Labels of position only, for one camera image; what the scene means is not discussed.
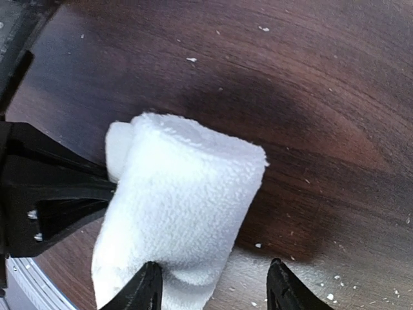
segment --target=wooden table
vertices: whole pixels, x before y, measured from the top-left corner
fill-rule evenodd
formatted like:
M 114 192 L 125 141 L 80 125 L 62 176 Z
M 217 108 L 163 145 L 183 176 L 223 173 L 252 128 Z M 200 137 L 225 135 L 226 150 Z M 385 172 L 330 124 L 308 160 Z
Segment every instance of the wooden table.
M 108 125 L 144 110 L 262 145 L 271 166 L 207 309 L 266 309 L 275 256 L 335 309 L 412 309 L 412 1 L 118 2 L 60 9 L 8 119 L 100 163 Z M 85 310 L 99 225 L 37 258 Z

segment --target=microfiber cloth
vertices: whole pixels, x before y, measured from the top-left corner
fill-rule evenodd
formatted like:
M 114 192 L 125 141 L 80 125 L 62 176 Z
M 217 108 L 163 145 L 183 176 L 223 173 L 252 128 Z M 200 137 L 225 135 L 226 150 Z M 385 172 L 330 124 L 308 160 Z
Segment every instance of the microfiber cloth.
M 200 310 L 212 296 L 261 186 L 263 148 L 173 115 L 111 124 L 106 164 L 117 189 L 97 238 L 97 308 L 146 262 L 163 269 L 163 310 Z

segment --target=white debris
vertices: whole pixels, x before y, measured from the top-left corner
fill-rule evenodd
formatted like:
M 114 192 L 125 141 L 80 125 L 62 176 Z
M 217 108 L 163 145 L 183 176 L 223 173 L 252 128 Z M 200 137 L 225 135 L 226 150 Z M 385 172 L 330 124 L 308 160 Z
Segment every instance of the white debris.
M 261 26 L 258 26 L 258 29 L 260 29 L 260 30 L 262 30 L 262 31 L 264 31 L 264 32 L 270 31 L 270 29 L 268 29 L 267 27 L 263 28 L 263 27 L 261 27 Z

